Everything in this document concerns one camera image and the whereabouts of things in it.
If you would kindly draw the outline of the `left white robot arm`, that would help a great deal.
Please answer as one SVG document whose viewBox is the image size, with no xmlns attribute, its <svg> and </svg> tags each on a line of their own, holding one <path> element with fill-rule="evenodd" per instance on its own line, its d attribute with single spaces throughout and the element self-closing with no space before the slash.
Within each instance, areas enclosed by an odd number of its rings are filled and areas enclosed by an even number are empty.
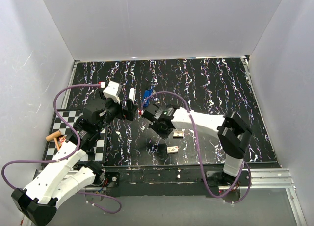
<svg viewBox="0 0 314 226">
<path fill-rule="evenodd" d="M 131 97 L 127 98 L 126 107 L 116 96 L 88 103 L 51 162 L 31 183 L 13 191 L 11 197 L 17 208 L 37 226 L 45 226 L 72 195 L 88 185 L 101 186 L 105 172 L 96 161 L 87 162 L 68 178 L 66 175 L 94 147 L 110 122 L 115 118 L 132 121 L 136 111 Z"/>
</svg>

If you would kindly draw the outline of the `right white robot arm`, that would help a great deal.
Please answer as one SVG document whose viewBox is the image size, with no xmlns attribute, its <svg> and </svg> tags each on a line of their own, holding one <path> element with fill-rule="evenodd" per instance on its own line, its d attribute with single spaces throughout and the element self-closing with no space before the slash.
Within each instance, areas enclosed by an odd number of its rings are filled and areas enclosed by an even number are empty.
<svg viewBox="0 0 314 226">
<path fill-rule="evenodd" d="M 190 111 L 174 105 L 166 108 L 150 104 L 141 112 L 151 128 L 161 138 L 182 129 L 193 130 L 220 140 L 226 154 L 221 174 L 211 178 L 217 184 L 233 185 L 240 179 L 240 168 L 249 146 L 252 130 L 235 112 L 226 115 L 210 115 Z"/>
</svg>

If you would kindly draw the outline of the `white plastic stick tool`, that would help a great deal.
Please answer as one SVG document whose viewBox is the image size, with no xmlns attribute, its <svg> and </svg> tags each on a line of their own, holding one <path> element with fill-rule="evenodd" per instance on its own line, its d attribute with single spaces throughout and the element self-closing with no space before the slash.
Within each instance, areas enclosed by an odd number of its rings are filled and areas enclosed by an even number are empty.
<svg viewBox="0 0 314 226">
<path fill-rule="evenodd" d="M 134 88 L 130 88 L 128 99 L 130 99 L 132 101 L 132 103 L 135 102 L 135 94 L 136 94 L 135 89 Z"/>
</svg>

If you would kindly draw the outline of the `blue black stapler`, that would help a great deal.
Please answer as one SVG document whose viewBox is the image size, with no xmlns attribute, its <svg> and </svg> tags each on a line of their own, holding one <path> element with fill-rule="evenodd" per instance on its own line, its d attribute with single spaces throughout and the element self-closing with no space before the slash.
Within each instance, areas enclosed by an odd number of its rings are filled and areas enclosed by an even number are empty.
<svg viewBox="0 0 314 226">
<path fill-rule="evenodd" d="M 150 100 L 148 99 L 148 97 L 152 94 L 152 92 L 153 92 L 152 89 L 145 90 L 143 100 L 142 100 L 143 108 L 146 108 L 149 106 Z"/>
</svg>

